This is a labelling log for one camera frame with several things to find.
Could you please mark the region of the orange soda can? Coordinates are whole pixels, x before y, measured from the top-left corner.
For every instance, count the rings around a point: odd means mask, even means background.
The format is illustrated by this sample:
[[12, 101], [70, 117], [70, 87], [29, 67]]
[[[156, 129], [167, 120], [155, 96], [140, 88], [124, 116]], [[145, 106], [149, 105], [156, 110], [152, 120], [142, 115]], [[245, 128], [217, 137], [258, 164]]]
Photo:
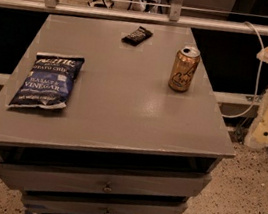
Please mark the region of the orange soda can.
[[172, 90], [186, 92], [189, 89], [195, 71], [200, 63], [200, 58], [200, 51], [192, 45], [185, 45], [177, 51], [168, 81], [169, 87]]

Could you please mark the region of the black snack bar wrapper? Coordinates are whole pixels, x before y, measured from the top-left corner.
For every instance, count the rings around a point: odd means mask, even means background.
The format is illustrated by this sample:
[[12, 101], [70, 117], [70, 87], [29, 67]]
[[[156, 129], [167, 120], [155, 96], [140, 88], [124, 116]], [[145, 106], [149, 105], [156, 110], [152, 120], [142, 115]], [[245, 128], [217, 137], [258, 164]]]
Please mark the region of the black snack bar wrapper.
[[123, 43], [127, 43], [132, 46], [138, 46], [141, 42], [146, 41], [153, 35], [150, 30], [145, 29], [144, 27], [139, 27], [133, 33], [128, 34], [127, 36], [123, 37], [121, 41]]

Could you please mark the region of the grey drawer cabinet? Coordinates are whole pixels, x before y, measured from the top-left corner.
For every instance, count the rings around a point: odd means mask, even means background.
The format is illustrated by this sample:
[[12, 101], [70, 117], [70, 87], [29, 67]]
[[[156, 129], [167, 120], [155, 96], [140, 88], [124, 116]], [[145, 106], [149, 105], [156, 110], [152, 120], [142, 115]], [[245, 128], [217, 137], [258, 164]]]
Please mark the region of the grey drawer cabinet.
[[[234, 148], [204, 68], [168, 81], [188, 28], [51, 15], [0, 92], [0, 178], [36, 214], [181, 214]], [[85, 59], [67, 105], [9, 108], [37, 53]], [[103, 192], [110, 184], [113, 191]]]

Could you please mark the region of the top drawer knob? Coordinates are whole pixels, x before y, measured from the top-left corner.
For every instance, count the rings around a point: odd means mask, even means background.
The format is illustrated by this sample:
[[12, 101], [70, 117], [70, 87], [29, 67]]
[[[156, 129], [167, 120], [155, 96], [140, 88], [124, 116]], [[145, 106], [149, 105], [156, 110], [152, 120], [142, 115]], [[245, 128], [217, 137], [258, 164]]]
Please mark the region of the top drawer knob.
[[111, 185], [108, 183], [103, 187], [103, 192], [105, 193], [111, 193], [113, 191]]

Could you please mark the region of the blue potato chip bag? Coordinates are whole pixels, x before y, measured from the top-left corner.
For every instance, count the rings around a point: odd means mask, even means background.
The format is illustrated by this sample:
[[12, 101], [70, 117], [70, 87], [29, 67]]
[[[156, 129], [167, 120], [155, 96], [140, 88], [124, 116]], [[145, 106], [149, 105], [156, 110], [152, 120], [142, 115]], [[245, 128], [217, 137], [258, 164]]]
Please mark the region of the blue potato chip bag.
[[84, 62], [84, 57], [77, 55], [37, 53], [35, 63], [8, 107], [65, 108]]

